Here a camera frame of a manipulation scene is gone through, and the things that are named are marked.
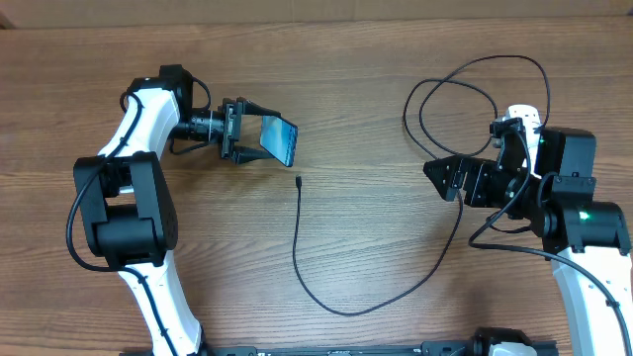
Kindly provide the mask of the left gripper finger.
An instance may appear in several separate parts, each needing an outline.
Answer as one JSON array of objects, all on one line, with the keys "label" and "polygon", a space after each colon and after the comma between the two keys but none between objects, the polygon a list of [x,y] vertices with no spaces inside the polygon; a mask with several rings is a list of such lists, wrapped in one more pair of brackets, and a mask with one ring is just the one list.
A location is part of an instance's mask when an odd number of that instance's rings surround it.
[{"label": "left gripper finger", "polygon": [[231,153],[230,159],[233,163],[239,165],[260,159],[272,159],[273,155],[266,150],[259,150],[245,146],[235,146]]},{"label": "left gripper finger", "polygon": [[259,116],[259,117],[270,116],[270,117],[277,117],[277,118],[282,117],[280,112],[262,107],[247,99],[242,99],[241,103],[243,105],[242,113],[246,116]]}]

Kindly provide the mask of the Samsung Galaxy smartphone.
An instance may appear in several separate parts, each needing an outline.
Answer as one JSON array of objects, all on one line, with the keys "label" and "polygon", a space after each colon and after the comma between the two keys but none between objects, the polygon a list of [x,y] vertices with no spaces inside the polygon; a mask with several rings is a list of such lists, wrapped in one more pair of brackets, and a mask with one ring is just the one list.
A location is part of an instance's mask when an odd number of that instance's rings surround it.
[{"label": "Samsung Galaxy smartphone", "polygon": [[294,165],[298,127],[275,116],[263,116],[260,145],[286,167]]}]

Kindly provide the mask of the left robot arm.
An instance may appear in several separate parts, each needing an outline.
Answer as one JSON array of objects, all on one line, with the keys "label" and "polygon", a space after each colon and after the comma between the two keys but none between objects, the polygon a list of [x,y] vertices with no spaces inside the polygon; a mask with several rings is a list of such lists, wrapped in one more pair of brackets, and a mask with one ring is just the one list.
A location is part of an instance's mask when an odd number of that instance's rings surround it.
[{"label": "left robot arm", "polygon": [[73,166],[76,198],[66,231],[81,217],[91,253],[103,273],[129,286],[152,339],[152,355],[208,355],[204,328],[194,317],[175,266],[178,220],[160,158],[175,140],[194,148],[217,145],[236,164],[274,158],[294,163],[298,129],[274,110],[245,98],[216,110],[194,105],[199,84],[180,64],[135,79],[120,98],[125,113],[110,142]]}]

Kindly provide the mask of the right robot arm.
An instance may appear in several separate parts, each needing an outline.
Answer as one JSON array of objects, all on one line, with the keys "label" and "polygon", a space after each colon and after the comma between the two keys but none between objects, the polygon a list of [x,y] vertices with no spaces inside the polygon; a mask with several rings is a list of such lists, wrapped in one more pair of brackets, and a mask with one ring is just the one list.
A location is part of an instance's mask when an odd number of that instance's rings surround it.
[{"label": "right robot arm", "polygon": [[552,264],[576,354],[631,354],[632,244],[620,207],[593,198],[595,136],[519,117],[490,131],[497,159],[452,155],[426,162],[425,175],[445,201],[463,193],[464,204],[494,209],[477,234],[502,216],[529,222],[543,245],[530,252]]}]

